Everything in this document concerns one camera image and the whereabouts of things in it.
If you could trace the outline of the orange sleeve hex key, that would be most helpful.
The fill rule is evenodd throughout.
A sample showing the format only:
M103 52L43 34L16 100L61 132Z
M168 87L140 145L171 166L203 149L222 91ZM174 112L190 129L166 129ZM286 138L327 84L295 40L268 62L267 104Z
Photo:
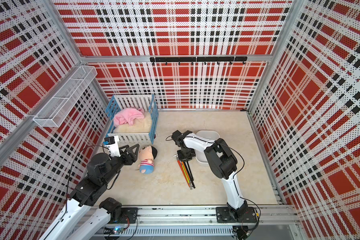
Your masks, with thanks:
M183 169L183 172L184 172L184 174L185 174L185 176L186 176L186 180L187 180L187 182L188 182L188 185L190 186L190 189L193 190L195 187L194 187L193 183L191 182L191 179L190 179L190 177L189 177L189 175L188 175L188 172L187 172L187 170L186 170L186 167L185 167L185 165L184 165L183 162L180 162L180 164L181 164L182 169Z

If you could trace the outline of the red sleeve hex key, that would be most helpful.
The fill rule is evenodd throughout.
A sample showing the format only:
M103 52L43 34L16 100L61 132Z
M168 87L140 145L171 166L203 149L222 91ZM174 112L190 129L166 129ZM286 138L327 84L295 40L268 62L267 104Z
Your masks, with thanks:
M181 164L180 164L180 159L179 159L179 157L178 157L178 155L176 154L176 155L174 155L174 157L176 158L176 160L177 160L177 163L178 163L178 165L179 165L179 167L180 167L180 169L181 169L181 172L182 172L182 175L183 175L183 177L185 178L185 181L186 181L186 183L187 183L187 185L188 185L188 182L187 182L187 180L186 180L186 176L185 176L185 174L184 174L184 172L183 172L183 169L182 169L182 166L181 166Z

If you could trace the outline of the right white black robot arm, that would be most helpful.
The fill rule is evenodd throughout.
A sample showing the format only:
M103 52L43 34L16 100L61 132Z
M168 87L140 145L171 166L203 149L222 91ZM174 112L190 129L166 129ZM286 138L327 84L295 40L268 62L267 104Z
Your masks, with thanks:
M239 190L238 160L226 142L221 138L208 140L191 131L184 133L175 131L172 133L171 139L180 148L177 151L177 157L181 162L192 160L197 152L204 154L212 173L222 180L231 218L235 221L242 219L249 207Z

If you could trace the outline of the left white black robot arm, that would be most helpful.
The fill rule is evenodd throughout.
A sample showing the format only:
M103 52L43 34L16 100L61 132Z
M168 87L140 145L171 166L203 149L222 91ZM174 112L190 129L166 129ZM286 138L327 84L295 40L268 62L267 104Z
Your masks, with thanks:
M102 201L96 211L78 228L76 225L111 189L124 166L131 166L138 159L138 144L118 147L108 146L110 152L92 157L87 166L87 176L72 191L65 207L40 237L42 240L89 240L109 223L134 224L137 208L122 208L113 198Z

